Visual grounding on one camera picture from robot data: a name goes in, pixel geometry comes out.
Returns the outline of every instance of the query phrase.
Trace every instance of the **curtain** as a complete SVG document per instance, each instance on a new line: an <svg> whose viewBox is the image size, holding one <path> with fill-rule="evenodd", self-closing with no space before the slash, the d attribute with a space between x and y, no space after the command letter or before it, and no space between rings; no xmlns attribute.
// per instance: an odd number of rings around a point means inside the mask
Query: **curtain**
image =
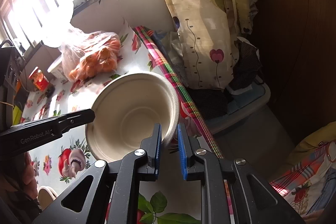
<svg viewBox="0 0 336 224"><path fill-rule="evenodd" d="M256 0L165 0L183 47L189 87L224 89L239 58L237 34L252 31Z"/></svg>

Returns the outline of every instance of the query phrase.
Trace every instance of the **blue gripper pad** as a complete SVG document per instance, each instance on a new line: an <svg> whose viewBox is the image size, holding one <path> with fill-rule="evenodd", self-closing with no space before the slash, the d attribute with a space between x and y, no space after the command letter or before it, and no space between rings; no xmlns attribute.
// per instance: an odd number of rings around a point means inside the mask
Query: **blue gripper pad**
<svg viewBox="0 0 336 224"><path fill-rule="evenodd" d="M181 172L183 179L187 179L188 170L187 170L187 154L184 148L182 132L181 132L181 125L177 125L177 139L178 139L178 151L180 154L180 163L181 163Z"/></svg>
<svg viewBox="0 0 336 224"><path fill-rule="evenodd" d="M162 143L162 131L161 131L161 126L160 126L159 137L157 138L157 147L156 147L156 153L155 153L155 177L156 179L159 177L159 171L160 171L161 143Z"/></svg>

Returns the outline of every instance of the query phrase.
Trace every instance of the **clear plastic bag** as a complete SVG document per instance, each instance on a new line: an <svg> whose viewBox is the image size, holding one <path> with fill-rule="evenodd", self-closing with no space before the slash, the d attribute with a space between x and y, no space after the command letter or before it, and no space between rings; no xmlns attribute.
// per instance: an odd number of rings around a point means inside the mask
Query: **clear plastic bag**
<svg viewBox="0 0 336 224"><path fill-rule="evenodd" d="M120 39L116 33L85 34L74 28L68 30L68 39L62 39L62 66L71 81L85 80L101 72L117 68Z"/></svg>

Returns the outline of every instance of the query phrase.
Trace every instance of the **yellow object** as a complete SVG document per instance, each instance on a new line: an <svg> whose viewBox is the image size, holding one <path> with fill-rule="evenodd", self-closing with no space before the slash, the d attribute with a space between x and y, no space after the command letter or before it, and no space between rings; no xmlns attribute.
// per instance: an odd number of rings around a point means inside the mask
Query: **yellow object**
<svg viewBox="0 0 336 224"><path fill-rule="evenodd" d="M22 111L15 106L13 109L13 126L20 123Z"/></svg>
<svg viewBox="0 0 336 224"><path fill-rule="evenodd" d="M286 162L278 169L274 177L281 176L319 146L333 140L336 140L336 122L331 122L304 138L289 154Z"/></svg>

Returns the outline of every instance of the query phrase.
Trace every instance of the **white container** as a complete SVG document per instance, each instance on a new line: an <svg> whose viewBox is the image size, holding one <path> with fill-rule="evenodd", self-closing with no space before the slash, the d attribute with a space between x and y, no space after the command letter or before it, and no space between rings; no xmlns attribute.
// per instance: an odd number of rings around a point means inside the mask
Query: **white container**
<svg viewBox="0 0 336 224"><path fill-rule="evenodd" d="M120 160L162 126L163 145L173 138L179 121L179 100L169 81L152 72L123 75L108 84L92 105L94 122L85 135L92 155Z"/></svg>
<svg viewBox="0 0 336 224"><path fill-rule="evenodd" d="M57 79L66 80L62 67L62 55L60 55L48 68L48 72L53 74Z"/></svg>

